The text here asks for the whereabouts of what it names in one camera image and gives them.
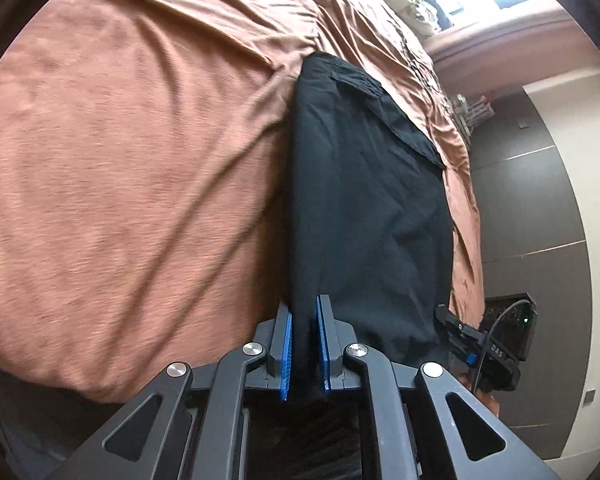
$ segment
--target blue gripper pad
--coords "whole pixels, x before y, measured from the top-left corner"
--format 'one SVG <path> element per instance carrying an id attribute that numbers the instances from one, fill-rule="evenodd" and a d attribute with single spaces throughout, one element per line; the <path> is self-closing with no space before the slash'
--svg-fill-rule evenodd
<path id="1" fill-rule="evenodd" d="M 327 351 L 327 335 L 324 331 L 324 317 L 322 316 L 322 305 L 320 298 L 315 299 L 315 313 L 318 318 L 318 332 L 320 333 L 320 376 L 324 393 L 329 393 L 331 383 L 329 380 L 329 352 Z"/>
<path id="2" fill-rule="evenodd" d="M 282 375 L 280 377 L 280 398 L 286 400 L 291 382 L 291 312 L 286 316 L 285 344 L 282 348 Z"/>

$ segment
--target silver bolt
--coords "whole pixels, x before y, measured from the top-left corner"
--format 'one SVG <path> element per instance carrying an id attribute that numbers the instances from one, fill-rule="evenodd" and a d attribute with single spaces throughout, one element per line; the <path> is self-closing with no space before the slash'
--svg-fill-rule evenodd
<path id="1" fill-rule="evenodd" d="M 364 346 L 362 343 L 353 343 L 347 347 L 347 352 L 355 357 L 363 357 L 369 352 L 369 348 Z"/>
<path id="2" fill-rule="evenodd" d="M 242 352 L 245 355 L 260 355 L 262 354 L 262 351 L 264 350 L 264 348 L 262 347 L 262 345 L 260 343 L 247 343 L 245 346 L 242 347 Z"/>
<path id="3" fill-rule="evenodd" d="M 435 379 L 436 377 L 440 377 L 440 375 L 442 375 L 445 369 L 438 363 L 424 363 L 422 365 L 422 371 L 425 375 L 428 375 L 429 377 L 433 377 Z"/>
<path id="4" fill-rule="evenodd" d="M 169 377 L 180 377 L 187 373 L 187 365 L 184 363 L 171 363 L 167 367 L 167 375 Z"/>

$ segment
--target floral pillow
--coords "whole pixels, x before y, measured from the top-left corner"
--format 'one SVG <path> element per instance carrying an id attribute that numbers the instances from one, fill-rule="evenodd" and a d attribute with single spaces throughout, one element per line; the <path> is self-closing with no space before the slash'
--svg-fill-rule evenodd
<path id="1" fill-rule="evenodd" d="M 422 40 L 440 31 L 436 9 L 424 0 L 384 0 Z"/>

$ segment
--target wall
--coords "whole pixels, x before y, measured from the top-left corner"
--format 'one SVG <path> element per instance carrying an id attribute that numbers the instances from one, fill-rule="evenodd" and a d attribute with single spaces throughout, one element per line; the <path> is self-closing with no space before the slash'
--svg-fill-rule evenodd
<path id="1" fill-rule="evenodd" d="M 578 204 L 554 140 L 519 88 L 472 135 L 487 298 L 528 292 L 539 320 L 501 418 L 541 458 L 561 456 L 587 373 L 589 261 Z"/>
<path id="2" fill-rule="evenodd" d="M 595 388 L 596 396 L 580 406 L 562 457 L 551 462 L 563 480 L 580 480 L 600 460 L 600 70 L 557 76 L 525 91 L 569 174 L 589 251 L 593 310 L 585 390 Z"/>

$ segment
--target brown bedsheet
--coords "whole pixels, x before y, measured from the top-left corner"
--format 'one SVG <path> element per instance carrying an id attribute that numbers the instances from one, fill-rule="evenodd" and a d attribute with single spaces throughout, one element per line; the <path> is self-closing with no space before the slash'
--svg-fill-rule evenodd
<path id="1" fill-rule="evenodd" d="M 314 50 L 379 79 L 440 150 L 452 304 L 479 322 L 467 152 L 388 17 L 381 0 L 47 4 L 0 62 L 0 367 L 120 401 L 250 338 L 283 292 L 284 117 Z"/>

